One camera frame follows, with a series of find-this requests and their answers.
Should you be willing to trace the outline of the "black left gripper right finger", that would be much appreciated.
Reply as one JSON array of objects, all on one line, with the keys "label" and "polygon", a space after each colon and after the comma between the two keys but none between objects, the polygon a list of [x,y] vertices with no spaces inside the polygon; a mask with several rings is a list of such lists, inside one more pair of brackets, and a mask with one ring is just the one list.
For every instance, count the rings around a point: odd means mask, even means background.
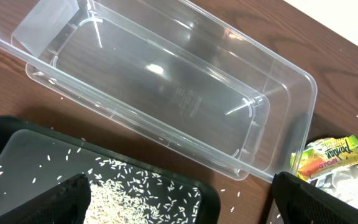
[{"label": "black left gripper right finger", "polygon": [[272,195],[284,224],[358,224],[358,209],[291,173],[274,176]]}]

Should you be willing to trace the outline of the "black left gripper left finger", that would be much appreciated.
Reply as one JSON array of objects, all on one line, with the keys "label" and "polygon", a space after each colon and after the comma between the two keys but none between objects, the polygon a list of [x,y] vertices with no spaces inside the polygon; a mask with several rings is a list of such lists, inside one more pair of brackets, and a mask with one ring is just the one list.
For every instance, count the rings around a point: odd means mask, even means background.
[{"label": "black left gripper left finger", "polygon": [[76,174],[0,216],[0,224],[83,224],[91,202],[86,175]]}]

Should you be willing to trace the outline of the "green yellow snack wrapper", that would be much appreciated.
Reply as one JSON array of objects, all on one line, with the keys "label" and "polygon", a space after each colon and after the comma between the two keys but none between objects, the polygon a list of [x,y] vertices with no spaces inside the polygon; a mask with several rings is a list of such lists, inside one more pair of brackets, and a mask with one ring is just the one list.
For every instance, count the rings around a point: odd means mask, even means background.
[{"label": "green yellow snack wrapper", "polygon": [[338,139],[324,138],[306,146],[296,175],[306,182],[311,182],[357,164],[358,139],[355,135]]}]

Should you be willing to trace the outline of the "white napkin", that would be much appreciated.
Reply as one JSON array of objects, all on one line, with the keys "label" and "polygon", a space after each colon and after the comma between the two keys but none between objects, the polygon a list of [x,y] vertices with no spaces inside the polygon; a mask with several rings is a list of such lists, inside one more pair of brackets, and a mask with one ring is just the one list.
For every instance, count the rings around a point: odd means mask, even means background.
[{"label": "white napkin", "polygon": [[315,187],[358,209],[358,165],[318,178]]}]

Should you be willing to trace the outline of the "pile of white rice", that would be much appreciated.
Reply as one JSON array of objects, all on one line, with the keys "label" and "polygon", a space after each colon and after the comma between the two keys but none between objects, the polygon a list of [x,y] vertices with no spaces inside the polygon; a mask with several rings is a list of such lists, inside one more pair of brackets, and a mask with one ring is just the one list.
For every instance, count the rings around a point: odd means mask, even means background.
[{"label": "pile of white rice", "polygon": [[195,223],[200,189],[75,146],[8,146],[0,155],[0,215],[75,174],[87,176],[85,223]]}]

